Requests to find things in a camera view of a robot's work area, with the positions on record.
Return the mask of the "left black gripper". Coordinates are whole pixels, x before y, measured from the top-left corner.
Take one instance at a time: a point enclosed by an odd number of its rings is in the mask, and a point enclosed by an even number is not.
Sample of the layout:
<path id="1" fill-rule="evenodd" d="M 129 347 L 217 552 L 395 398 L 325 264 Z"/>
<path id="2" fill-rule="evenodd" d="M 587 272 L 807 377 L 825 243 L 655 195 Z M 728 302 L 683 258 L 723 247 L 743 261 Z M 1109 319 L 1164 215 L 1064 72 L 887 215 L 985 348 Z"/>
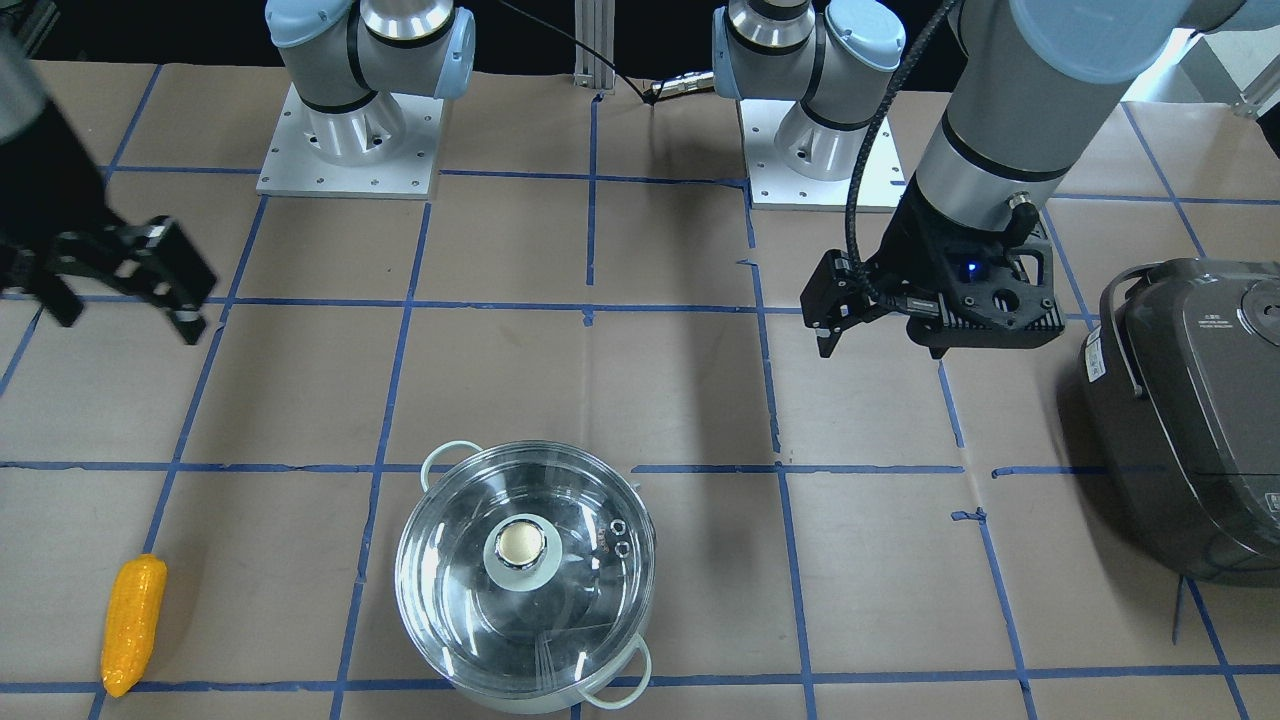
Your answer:
<path id="1" fill-rule="evenodd" d="M 951 348 L 1038 348 L 1065 332 L 1053 252 L 1024 193 L 982 231 L 950 220 L 910 184 L 869 264 L 870 273 L 829 249 L 806 282 L 803 320 L 820 357 L 846 331 L 890 313 L 908 316 L 908 337 L 933 359 Z"/>

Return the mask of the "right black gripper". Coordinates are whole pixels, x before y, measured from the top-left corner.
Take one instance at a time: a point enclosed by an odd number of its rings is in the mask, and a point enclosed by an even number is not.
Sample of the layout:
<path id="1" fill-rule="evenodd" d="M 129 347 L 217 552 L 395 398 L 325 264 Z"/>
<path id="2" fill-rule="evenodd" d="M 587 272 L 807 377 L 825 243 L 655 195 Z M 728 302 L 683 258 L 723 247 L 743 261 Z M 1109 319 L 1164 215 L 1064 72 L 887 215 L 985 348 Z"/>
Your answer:
<path id="1" fill-rule="evenodd" d="M 64 328 L 84 310 L 65 275 L 91 278 L 163 310 L 186 345 L 207 328 L 202 315 L 218 275 L 173 217 L 115 225 L 99 167 L 52 99 L 3 138 L 3 245 L 31 246 L 60 234 L 60 265 L 28 272 L 28 295 Z"/>

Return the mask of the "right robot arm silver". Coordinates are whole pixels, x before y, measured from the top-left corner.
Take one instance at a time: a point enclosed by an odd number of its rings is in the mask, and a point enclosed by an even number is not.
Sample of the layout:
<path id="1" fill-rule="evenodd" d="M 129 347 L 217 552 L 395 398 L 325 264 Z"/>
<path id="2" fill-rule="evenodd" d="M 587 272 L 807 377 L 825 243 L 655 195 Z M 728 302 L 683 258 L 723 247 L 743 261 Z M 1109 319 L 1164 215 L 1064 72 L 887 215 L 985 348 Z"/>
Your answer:
<path id="1" fill-rule="evenodd" d="M 265 20 L 325 161 L 365 164 L 402 143 L 396 94 L 447 100 L 468 87 L 475 22 L 453 1 L 270 1 Z M 10 32 L 1 155 L 4 290 L 69 327 L 84 305 L 67 278 L 91 278 L 198 342 L 216 273 L 177 219 L 132 225 L 110 208 L 99 167 Z"/>

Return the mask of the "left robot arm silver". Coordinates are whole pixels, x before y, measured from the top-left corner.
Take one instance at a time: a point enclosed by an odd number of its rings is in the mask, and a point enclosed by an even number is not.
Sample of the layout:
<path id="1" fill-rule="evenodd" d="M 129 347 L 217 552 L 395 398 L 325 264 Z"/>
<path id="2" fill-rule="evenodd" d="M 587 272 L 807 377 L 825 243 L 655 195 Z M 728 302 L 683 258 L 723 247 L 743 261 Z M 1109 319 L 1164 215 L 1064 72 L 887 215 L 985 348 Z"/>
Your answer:
<path id="1" fill-rule="evenodd" d="M 933 357 L 948 348 L 1038 348 L 1064 333 L 1042 211 L 1172 32 L 1267 29 L 1275 1 L 943 1 L 909 40 L 878 1 L 730 1 L 713 20 L 716 92 L 794 105 L 788 164 L 809 131 L 856 142 L 845 241 L 820 258 L 800 305 L 822 357 L 890 314 Z M 887 224 L 858 246 L 872 145 L 936 33 L 954 31 L 963 73 Z"/>

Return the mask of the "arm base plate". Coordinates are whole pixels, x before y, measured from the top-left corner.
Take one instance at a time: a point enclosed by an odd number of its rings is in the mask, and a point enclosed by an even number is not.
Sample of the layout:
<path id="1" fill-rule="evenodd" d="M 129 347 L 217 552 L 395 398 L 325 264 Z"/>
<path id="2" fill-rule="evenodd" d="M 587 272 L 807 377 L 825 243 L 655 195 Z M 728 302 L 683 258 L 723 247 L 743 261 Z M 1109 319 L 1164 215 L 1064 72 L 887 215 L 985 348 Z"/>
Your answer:
<path id="1" fill-rule="evenodd" d="M 764 210 L 842 211 L 865 129 L 817 124 L 797 102 L 739 102 L 751 204 Z M 891 213 L 908 178 L 890 123 L 883 120 L 858 192 L 858 210 Z"/>
<path id="2" fill-rule="evenodd" d="M 379 94 L 353 111 L 326 114 L 291 87 L 256 190 L 271 197 L 428 201 L 447 110 L 436 97 Z"/>

